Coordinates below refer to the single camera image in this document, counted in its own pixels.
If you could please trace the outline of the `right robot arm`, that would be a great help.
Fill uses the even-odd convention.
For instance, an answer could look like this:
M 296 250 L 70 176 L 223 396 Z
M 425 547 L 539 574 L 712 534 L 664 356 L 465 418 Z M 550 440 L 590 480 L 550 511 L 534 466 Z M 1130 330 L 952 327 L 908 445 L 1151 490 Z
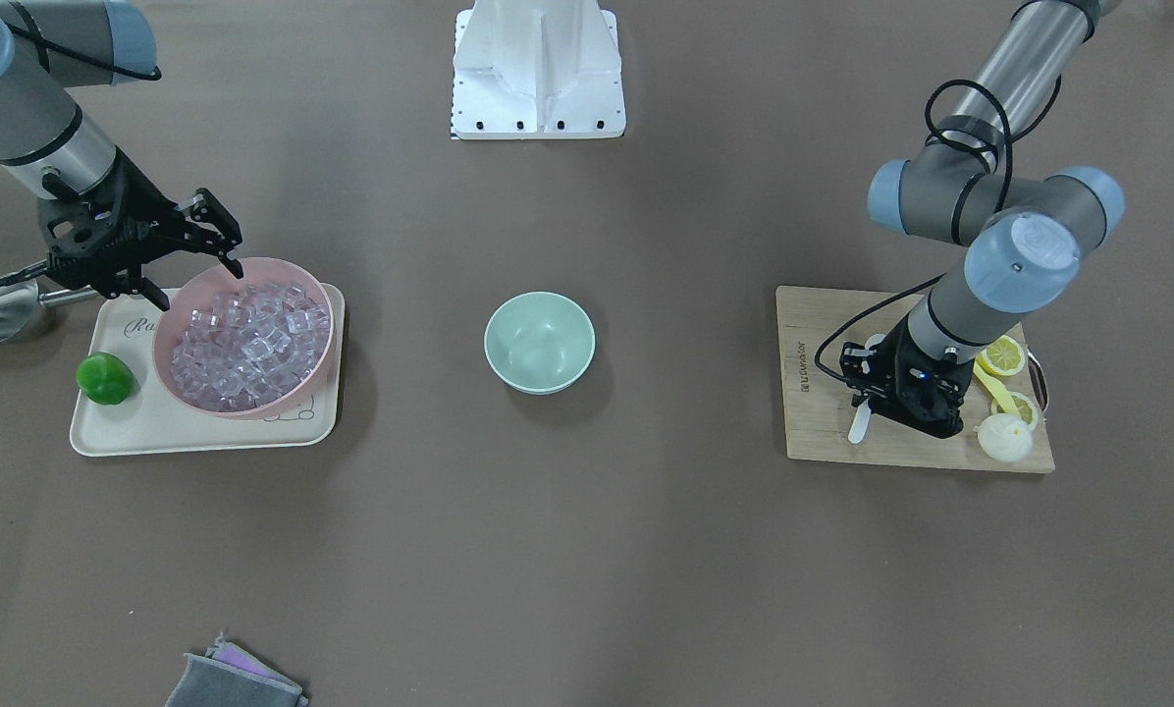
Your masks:
M 161 78 L 151 25 L 130 1 L 0 1 L 0 164 L 34 193 L 47 245 L 0 288 L 47 277 L 166 310 L 142 270 L 151 261 L 202 253 L 244 277 L 238 221 L 214 193 L 167 197 L 70 96 L 75 86 Z

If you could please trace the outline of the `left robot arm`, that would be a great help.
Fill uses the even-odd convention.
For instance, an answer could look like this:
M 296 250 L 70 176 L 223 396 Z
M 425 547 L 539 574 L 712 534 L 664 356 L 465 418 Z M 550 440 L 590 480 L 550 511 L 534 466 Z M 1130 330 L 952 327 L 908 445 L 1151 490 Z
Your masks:
M 1089 166 L 1040 181 L 1017 179 L 1016 144 L 1050 112 L 1062 69 L 1094 36 L 1113 1 L 1027 1 L 963 97 L 913 160 L 882 164 L 870 218 L 893 233 L 963 245 L 962 263 L 924 285 L 920 299 L 877 342 L 846 342 L 835 381 L 857 419 L 873 415 L 930 437 L 960 433 L 978 354 L 1062 295 L 1084 260 L 1125 213 L 1115 179 Z

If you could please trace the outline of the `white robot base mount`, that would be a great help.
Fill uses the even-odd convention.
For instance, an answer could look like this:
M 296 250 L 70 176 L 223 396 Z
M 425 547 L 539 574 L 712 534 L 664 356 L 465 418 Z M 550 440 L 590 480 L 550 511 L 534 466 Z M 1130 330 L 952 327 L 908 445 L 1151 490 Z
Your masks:
M 454 27 L 451 139 L 625 135 L 618 18 L 596 1 L 475 1 Z

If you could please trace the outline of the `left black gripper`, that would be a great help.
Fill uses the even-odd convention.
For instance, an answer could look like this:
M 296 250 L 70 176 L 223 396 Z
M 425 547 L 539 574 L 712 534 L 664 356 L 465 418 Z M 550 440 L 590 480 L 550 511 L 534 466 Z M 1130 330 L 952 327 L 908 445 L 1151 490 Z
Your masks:
M 936 314 L 909 314 L 873 349 L 846 342 L 841 375 L 851 406 L 949 439 L 964 427 L 960 408 L 970 388 L 969 341 L 950 334 Z

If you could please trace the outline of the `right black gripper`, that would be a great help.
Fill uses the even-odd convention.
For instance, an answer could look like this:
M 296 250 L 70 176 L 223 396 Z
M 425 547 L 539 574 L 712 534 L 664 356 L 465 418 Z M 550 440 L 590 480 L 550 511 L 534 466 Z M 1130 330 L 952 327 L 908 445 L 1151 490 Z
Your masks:
M 50 197 L 38 201 L 38 224 L 47 243 L 47 277 L 59 287 L 90 287 L 104 299 L 139 296 L 167 312 L 170 297 L 143 274 L 151 261 L 201 253 L 244 278 L 236 256 L 244 238 L 228 207 L 197 189 L 175 209 L 121 149 L 89 190 L 68 187 L 54 167 L 43 169 L 41 186 Z

